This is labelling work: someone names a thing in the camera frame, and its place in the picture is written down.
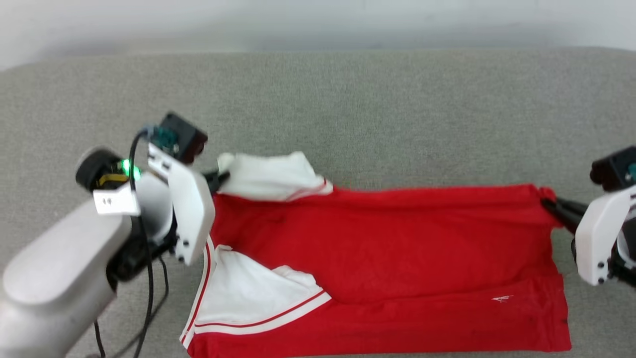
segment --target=white logo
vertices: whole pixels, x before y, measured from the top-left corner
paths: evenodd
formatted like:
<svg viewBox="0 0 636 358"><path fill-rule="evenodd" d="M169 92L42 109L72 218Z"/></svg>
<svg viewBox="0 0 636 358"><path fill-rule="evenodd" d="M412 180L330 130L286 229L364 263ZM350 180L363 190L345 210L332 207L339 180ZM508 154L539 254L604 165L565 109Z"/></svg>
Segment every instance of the white logo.
<svg viewBox="0 0 636 358"><path fill-rule="evenodd" d="M514 295L510 295L510 296L501 296L501 297L495 297L495 298L493 298L492 300L493 300L493 301L497 301L497 302L499 302L499 303L504 303L504 302L506 302L506 301L507 301L510 297L512 297L512 296L514 296Z"/></svg>

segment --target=white background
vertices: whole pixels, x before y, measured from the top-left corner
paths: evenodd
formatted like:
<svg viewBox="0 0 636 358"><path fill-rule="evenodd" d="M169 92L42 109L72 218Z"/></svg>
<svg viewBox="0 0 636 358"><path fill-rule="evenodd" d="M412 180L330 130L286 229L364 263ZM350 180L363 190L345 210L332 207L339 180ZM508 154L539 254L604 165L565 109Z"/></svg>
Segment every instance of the white background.
<svg viewBox="0 0 636 358"><path fill-rule="evenodd" d="M635 0L0 0L0 69L72 55L603 46Z"/></svg>

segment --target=gray fabric surface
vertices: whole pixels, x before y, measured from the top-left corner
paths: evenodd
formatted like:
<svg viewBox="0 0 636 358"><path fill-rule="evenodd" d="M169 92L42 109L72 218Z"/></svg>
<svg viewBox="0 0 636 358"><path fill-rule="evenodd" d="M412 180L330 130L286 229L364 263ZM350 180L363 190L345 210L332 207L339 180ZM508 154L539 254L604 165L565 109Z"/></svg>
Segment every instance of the gray fabric surface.
<svg viewBox="0 0 636 358"><path fill-rule="evenodd" d="M1 73L0 108L4 268L88 198L74 183L83 152L101 144L124 154L133 133L168 110L208 132L199 168L213 166L224 151L302 150L336 185L534 182L564 197L593 199L602 192L588 179L590 163L636 141L636 54L592 48L78 59ZM573 349L550 356L633 356L634 290L585 285L570 236L558 231L553 239ZM170 259L169 269L171 295L143 357L186 357L177 338L202 264L186 268ZM144 274L122 285L100 318L108 352L140 328L145 281ZM161 294L160 275L156 285ZM69 356L96 351L89 330ZM428 355L468 356L548 354Z"/></svg>

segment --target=white sleeve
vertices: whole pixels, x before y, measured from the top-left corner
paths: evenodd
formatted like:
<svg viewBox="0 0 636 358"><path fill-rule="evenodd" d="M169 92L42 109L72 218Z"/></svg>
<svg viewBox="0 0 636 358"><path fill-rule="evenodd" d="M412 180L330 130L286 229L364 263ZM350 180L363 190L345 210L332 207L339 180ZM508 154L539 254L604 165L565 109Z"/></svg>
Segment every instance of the white sleeve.
<svg viewBox="0 0 636 358"><path fill-rule="evenodd" d="M222 194L257 201L291 201L333 192L331 182L314 173L302 152L278 157L223 153L218 164L220 173L230 172L219 191Z"/></svg>

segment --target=red fabric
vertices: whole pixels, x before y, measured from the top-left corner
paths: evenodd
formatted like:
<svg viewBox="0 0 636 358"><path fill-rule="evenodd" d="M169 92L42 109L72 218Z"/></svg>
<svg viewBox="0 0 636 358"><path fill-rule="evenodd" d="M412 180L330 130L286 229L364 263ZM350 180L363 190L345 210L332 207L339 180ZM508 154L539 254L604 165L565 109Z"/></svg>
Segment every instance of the red fabric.
<svg viewBox="0 0 636 358"><path fill-rule="evenodd" d="M272 331L196 334L194 358L571 348L558 223L532 185L215 197L215 245L314 275L333 299ZM501 300L493 298L508 296Z"/></svg>

